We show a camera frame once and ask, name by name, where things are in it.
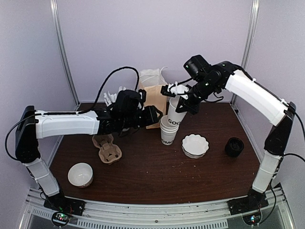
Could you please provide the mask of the white paper coffee cup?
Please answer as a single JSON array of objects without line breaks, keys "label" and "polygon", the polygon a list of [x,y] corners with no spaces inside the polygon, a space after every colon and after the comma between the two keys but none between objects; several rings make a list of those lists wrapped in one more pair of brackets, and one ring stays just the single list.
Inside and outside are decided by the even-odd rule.
[{"label": "white paper coffee cup", "polygon": [[180,97],[171,98],[169,100],[169,109],[168,109],[168,123],[170,126],[179,126],[182,120],[184,119],[187,112],[178,113],[176,108],[178,106]]}]

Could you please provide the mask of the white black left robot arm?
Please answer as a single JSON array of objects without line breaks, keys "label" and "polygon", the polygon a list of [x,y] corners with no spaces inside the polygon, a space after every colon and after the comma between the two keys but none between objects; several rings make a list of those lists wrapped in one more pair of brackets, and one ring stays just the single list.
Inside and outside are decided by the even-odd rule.
[{"label": "white black left robot arm", "polygon": [[58,212],[64,212],[69,206],[68,199],[41,157],[38,139],[58,135],[108,135],[158,123],[162,116],[153,105],[125,111],[102,107],[82,112],[45,112],[28,106],[17,125],[16,159],[27,168],[50,204]]}]

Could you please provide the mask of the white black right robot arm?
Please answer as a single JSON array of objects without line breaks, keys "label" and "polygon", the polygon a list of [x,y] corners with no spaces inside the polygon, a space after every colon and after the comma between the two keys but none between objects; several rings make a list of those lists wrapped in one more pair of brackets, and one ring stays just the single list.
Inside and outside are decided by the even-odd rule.
[{"label": "white black right robot arm", "polygon": [[264,155],[249,190],[249,197],[244,200],[246,209],[253,211],[262,204],[262,194],[276,176],[284,158],[294,122],[295,105],[264,88],[237,64],[224,61],[210,65],[205,60],[197,61],[193,57],[184,64],[184,68],[195,80],[195,85],[175,82],[161,88],[162,95],[180,97],[176,108],[178,113],[189,112],[194,115],[199,112],[200,102],[213,93],[227,90],[264,117],[264,123],[271,128],[264,141]]}]

